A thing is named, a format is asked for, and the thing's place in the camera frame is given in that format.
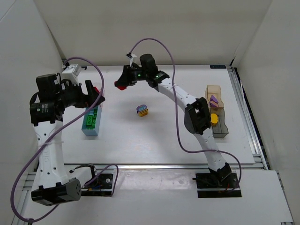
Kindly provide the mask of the red curved lego brick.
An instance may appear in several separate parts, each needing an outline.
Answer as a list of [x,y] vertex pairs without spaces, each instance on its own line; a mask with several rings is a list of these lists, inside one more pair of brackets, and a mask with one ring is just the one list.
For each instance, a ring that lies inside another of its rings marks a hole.
[[126,86],[119,86],[119,85],[117,85],[116,86],[119,90],[125,90],[127,87]]

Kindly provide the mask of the yellow purple green lego stack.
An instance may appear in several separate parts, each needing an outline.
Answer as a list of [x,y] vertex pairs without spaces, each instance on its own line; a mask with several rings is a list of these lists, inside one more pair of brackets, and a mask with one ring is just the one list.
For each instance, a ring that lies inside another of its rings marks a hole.
[[149,114],[148,107],[145,104],[137,106],[136,112],[139,117],[144,117]]

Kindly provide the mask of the purple lego plate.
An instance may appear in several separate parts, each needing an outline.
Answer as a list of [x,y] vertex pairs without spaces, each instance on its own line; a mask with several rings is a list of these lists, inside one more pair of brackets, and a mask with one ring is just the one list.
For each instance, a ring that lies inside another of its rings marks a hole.
[[218,100],[214,95],[211,95],[210,101],[214,101],[214,102],[218,103]]

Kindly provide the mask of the purple lego piece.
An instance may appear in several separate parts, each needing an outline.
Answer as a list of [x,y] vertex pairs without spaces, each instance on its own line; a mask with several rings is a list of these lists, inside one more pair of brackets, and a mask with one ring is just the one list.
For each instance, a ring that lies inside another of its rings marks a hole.
[[210,100],[210,106],[215,107],[215,108],[219,108],[218,101]]

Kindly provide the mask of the yellow round lego brick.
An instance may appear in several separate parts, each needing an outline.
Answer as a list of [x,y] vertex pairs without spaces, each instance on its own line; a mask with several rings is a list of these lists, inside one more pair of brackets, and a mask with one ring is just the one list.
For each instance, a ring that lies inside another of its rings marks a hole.
[[210,115],[210,123],[211,125],[215,126],[218,123],[218,115],[215,113],[212,113]]

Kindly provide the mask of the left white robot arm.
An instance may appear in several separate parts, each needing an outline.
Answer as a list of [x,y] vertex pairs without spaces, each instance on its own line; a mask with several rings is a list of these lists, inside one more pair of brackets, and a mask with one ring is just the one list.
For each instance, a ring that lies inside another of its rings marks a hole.
[[92,166],[65,169],[61,131],[66,108],[87,108],[98,106],[105,98],[90,80],[85,81],[87,94],[81,84],[62,79],[60,74],[48,74],[36,78],[39,102],[30,103],[30,117],[37,135],[39,155],[37,188],[32,190],[31,199],[45,206],[78,201],[82,187],[96,175]]

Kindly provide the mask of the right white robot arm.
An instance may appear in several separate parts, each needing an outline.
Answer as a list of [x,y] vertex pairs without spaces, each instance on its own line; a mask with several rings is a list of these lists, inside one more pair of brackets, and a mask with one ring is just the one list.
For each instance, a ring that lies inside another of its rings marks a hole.
[[114,83],[115,87],[124,90],[138,81],[146,81],[150,87],[169,97],[175,103],[176,109],[181,108],[184,112],[186,130],[199,142],[201,152],[206,156],[211,178],[215,184],[220,185],[232,171],[213,137],[206,99],[196,98],[175,85],[172,77],[158,69],[151,54],[142,55],[140,63],[140,65],[136,63],[124,65],[120,78]]

